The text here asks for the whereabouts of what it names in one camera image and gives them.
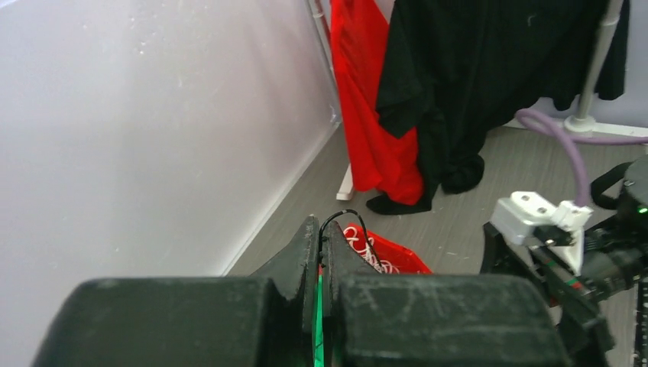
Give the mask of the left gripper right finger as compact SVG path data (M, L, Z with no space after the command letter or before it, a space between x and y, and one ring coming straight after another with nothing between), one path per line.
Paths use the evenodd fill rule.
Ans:
M567 366L539 292L508 275L381 274L320 229L325 366Z

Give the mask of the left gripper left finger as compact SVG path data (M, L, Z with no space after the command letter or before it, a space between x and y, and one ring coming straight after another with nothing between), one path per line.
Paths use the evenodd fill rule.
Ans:
M35 366L311 366L319 222L248 276L101 278L63 302Z

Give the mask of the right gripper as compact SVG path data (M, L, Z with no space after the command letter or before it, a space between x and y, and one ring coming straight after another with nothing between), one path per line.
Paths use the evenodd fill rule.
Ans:
M556 331L572 364L609 366L615 341L597 302L637 286L638 303L647 303L647 156L613 167L590 191L593 204L615 214L585 231L580 275L535 237L526 263L490 222L480 272L530 281L548 307L562 308Z

